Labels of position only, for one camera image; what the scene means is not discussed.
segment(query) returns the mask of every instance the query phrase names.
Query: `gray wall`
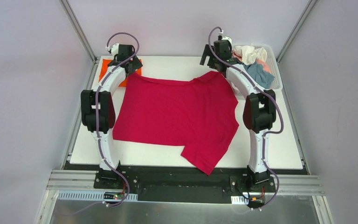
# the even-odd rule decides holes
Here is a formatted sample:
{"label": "gray wall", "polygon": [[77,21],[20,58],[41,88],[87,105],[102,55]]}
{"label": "gray wall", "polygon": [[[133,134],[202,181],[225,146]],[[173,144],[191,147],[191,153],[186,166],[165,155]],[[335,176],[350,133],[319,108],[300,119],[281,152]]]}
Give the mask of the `gray wall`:
{"label": "gray wall", "polygon": [[[308,0],[69,0],[97,55],[107,39],[129,32],[139,55],[201,56],[208,35],[221,26],[235,44],[268,44],[278,55]],[[129,42],[118,36],[112,41]]]}
{"label": "gray wall", "polygon": [[335,222],[358,223],[358,1],[320,0],[280,72]]}
{"label": "gray wall", "polygon": [[0,223],[33,223],[91,62],[59,1],[0,1]]}

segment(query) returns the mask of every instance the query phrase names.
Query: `gray-blue garment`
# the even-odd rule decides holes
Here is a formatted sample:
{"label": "gray-blue garment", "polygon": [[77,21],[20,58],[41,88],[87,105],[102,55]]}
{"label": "gray-blue garment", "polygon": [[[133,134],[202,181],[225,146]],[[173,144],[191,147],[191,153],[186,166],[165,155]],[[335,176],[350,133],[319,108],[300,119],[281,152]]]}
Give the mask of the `gray-blue garment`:
{"label": "gray-blue garment", "polygon": [[255,62],[251,65],[244,64],[243,67],[261,87],[264,89],[270,88],[275,77],[271,73],[264,71],[261,64]]}

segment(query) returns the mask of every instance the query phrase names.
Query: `white cloth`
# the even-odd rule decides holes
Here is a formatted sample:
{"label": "white cloth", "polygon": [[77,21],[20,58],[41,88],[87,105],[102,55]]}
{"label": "white cloth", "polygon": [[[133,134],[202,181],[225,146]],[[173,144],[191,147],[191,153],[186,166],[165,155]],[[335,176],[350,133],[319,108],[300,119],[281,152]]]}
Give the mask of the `white cloth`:
{"label": "white cloth", "polygon": [[241,60],[245,65],[255,63],[256,59],[263,62],[267,60],[267,51],[264,48],[255,49],[253,45],[235,46],[233,52],[242,58]]}

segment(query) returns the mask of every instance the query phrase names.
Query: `red cloth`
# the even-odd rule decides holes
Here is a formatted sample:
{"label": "red cloth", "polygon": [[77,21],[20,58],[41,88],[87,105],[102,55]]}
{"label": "red cloth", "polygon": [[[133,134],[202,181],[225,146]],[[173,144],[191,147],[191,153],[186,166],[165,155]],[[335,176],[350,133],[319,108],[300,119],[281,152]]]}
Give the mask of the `red cloth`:
{"label": "red cloth", "polygon": [[215,71],[191,81],[133,74],[128,77],[113,138],[185,146],[181,155],[209,175],[238,129],[237,103],[229,83]]}

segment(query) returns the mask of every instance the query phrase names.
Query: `pile of clothes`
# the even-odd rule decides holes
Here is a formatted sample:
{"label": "pile of clothes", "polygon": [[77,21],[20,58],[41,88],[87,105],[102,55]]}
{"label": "pile of clothes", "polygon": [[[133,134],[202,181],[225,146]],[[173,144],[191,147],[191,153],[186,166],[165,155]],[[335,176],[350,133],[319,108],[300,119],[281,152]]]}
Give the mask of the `pile of clothes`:
{"label": "pile of clothes", "polygon": [[267,51],[252,45],[235,46],[233,56],[243,63],[246,72],[263,88],[269,89],[275,77],[266,64]]}

